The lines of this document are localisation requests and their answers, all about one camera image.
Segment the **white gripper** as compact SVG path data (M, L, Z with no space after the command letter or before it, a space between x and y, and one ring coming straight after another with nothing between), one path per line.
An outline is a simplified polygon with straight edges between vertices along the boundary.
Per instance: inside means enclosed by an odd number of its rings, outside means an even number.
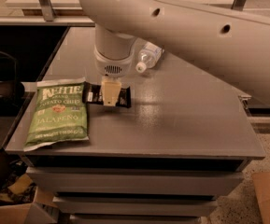
M108 59L94 47L94 64L97 71L103 76L101 92L105 106L115 106L121 91L121 82L116 77L124 77L130 70L135 56L135 49L130 49L130 55L124 59Z

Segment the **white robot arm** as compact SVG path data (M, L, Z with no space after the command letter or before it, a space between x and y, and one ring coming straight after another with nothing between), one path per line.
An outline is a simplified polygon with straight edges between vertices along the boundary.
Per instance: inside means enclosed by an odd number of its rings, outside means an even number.
M270 18L179 0L79 0L110 61L143 38L270 106Z

